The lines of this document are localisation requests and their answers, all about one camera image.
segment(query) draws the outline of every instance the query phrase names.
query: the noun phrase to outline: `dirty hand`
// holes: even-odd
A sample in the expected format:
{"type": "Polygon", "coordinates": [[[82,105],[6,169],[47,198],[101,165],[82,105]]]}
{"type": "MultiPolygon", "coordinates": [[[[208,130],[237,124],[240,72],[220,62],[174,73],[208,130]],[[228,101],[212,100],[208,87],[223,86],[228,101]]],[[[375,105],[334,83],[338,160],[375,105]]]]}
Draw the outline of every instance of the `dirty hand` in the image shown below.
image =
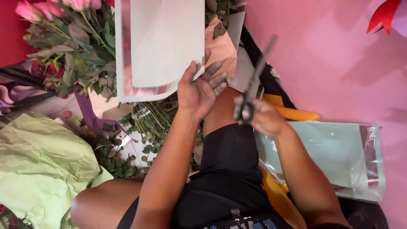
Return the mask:
{"type": "MultiPolygon", "coordinates": [[[[243,103],[243,95],[239,95],[234,99],[236,104],[234,109],[234,118],[237,119],[240,112],[241,104],[243,103]]],[[[257,131],[268,135],[277,136],[283,129],[289,124],[285,121],[284,117],[280,115],[277,109],[269,102],[261,101],[259,99],[253,99],[253,119],[249,122],[257,131]]],[[[248,116],[248,112],[243,112],[243,116],[248,116]]]]}
{"type": "MultiPolygon", "coordinates": [[[[205,62],[209,59],[210,54],[210,49],[205,50],[205,62]]],[[[214,62],[205,70],[204,74],[192,81],[199,68],[194,61],[191,62],[178,83],[178,111],[186,112],[192,119],[199,121],[209,114],[216,97],[228,85],[225,82],[227,73],[220,73],[212,77],[221,67],[221,61],[214,62]]]]}

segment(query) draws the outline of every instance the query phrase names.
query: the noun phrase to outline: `mint green paper sheet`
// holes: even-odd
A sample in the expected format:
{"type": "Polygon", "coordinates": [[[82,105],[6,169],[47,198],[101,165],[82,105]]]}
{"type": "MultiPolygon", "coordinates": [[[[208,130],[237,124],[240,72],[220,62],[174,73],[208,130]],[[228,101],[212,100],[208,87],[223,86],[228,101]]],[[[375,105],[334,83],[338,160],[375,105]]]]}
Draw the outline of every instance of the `mint green paper sheet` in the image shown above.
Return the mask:
{"type": "Polygon", "coordinates": [[[99,172],[90,145],[44,115],[22,114],[0,130],[0,203],[36,229],[60,228],[99,172]]]}

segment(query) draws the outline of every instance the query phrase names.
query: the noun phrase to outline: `white floor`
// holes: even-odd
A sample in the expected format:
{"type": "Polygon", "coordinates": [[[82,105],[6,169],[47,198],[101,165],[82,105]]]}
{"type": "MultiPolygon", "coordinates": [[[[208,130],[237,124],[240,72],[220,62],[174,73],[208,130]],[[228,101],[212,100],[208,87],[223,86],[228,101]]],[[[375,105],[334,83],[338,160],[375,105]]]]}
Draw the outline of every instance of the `white floor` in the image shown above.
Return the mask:
{"type": "MultiPolygon", "coordinates": [[[[74,122],[77,123],[77,120],[83,117],[78,102],[73,94],[69,95],[67,99],[61,99],[56,96],[51,97],[35,104],[29,110],[46,115],[51,119],[60,118],[68,126],[74,125],[74,122]],[[63,116],[63,112],[67,110],[72,112],[72,118],[70,119],[65,119],[63,116]]],[[[157,154],[153,153],[143,154],[142,151],[147,144],[141,143],[141,136],[138,132],[133,132],[130,136],[125,136],[124,134],[121,139],[125,147],[124,150],[121,151],[121,158],[126,160],[129,155],[136,156],[136,159],[132,161],[132,165],[138,168],[147,167],[147,162],[141,161],[142,156],[147,156],[147,161],[151,161],[157,156],[157,154]]]]}

